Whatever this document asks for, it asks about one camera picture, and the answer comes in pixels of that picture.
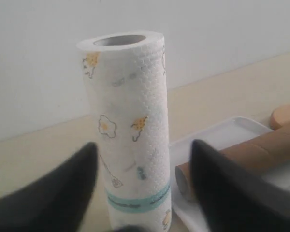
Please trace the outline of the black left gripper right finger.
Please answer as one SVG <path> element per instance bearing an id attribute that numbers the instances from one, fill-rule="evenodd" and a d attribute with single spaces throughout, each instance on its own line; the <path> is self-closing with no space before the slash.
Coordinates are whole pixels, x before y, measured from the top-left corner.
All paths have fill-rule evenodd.
<path id="1" fill-rule="evenodd" d="M 191 145 L 193 191 L 212 232 L 290 232 L 290 192 L 241 168 L 202 140 Z"/>

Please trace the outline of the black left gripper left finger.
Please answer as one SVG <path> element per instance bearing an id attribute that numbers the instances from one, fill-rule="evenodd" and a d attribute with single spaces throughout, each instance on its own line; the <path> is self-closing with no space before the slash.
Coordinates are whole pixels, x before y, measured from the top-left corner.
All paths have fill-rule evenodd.
<path id="1" fill-rule="evenodd" d="M 98 170 L 95 143 L 57 168 L 0 198 L 0 232 L 76 232 L 93 195 Z"/>

